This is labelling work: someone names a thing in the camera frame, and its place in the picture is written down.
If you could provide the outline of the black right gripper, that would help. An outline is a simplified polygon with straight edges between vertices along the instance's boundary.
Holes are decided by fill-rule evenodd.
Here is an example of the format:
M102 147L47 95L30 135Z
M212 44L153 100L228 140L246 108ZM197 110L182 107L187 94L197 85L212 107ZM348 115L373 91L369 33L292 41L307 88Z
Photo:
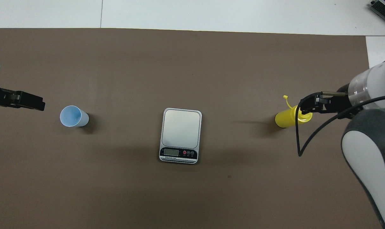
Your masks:
M300 105L300 113L340 113L351 107L348 95L335 95L323 97L323 95L314 95L312 101L303 101Z

